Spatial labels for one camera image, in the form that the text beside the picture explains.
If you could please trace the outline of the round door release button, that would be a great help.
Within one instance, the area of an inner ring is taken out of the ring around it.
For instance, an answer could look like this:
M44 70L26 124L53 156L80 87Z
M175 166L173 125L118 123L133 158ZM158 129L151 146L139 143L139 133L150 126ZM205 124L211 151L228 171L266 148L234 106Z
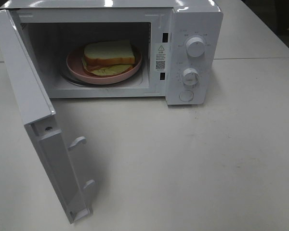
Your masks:
M193 99L194 93L190 90L184 90L179 94L179 99L182 102L189 102Z

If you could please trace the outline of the toast sandwich with ham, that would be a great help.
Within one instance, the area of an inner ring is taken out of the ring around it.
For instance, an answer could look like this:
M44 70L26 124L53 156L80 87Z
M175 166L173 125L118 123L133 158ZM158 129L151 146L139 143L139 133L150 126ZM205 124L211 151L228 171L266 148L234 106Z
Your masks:
M83 68L96 76L115 76L129 71L135 55L129 40L91 43L84 47Z

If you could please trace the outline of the pink round plate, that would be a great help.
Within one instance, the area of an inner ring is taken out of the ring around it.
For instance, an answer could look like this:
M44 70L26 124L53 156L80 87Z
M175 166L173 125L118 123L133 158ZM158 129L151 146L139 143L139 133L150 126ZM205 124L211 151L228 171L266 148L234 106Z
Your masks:
M142 65L142 54L135 46L132 46L135 56L135 64L131 65L124 72L117 75L96 75L88 72L84 65L82 55L83 48L76 49L71 52L66 58L66 65L70 74L78 81L91 85L110 85L125 81L134 76Z

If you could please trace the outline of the lower white timer knob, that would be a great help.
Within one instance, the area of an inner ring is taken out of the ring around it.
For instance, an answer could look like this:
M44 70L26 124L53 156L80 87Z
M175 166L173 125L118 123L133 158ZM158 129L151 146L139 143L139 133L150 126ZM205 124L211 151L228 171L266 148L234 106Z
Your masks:
M194 68L187 68L183 71L183 83L187 86L194 86L199 82L199 73Z

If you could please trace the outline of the white microwave oven body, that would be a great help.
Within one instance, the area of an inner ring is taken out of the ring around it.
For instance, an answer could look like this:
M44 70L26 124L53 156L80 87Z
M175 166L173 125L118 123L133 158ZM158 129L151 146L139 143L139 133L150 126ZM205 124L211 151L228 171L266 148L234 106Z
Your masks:
M0 10L16 11L29 35L40 79L49 98L164 97L169 105L201 104L223 20L212 0L10 0ZM190 57L188 38L205 39L205 52ZM61 77L67 55L88 43L129 40L143 56L148 88L89 88ZM199 82L183 83L183 71L194 68ZM194 97L182 102L179 94Z

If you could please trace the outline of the upper white power knob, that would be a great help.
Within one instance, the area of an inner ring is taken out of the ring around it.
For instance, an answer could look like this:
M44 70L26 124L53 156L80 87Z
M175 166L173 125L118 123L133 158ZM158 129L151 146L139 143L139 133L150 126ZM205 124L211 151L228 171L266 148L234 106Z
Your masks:
M187 39L186 52L190 57L197 58L205 52L206 42L200 35L195 35Z

